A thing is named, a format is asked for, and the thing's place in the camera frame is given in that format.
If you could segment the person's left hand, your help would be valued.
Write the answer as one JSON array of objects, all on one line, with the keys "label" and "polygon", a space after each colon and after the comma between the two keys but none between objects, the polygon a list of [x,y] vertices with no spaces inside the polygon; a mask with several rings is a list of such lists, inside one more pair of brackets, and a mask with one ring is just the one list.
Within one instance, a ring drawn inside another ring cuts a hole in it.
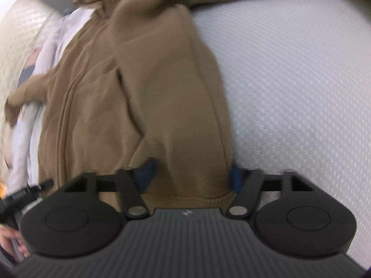
[{"label": "person's left hand", "polygon": [[30,253],[23,241],[18,230],[11,227],[1,226],[1,247],[10,255],[14,260],[20,261],[17,252],[19,252],[24,258],[28,258]]}]

